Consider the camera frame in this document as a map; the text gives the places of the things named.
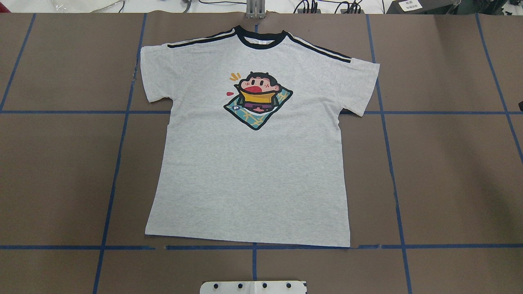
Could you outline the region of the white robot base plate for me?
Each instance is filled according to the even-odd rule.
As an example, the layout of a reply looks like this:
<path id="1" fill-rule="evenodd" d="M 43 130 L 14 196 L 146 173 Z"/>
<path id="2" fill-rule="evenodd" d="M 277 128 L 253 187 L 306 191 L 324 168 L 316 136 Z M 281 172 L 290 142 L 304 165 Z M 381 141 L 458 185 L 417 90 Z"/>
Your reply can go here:
<path id="1" fill-rule="evenodd" d="M 208 281 L 200 294 L 307 294 L 305 281 Z"/>

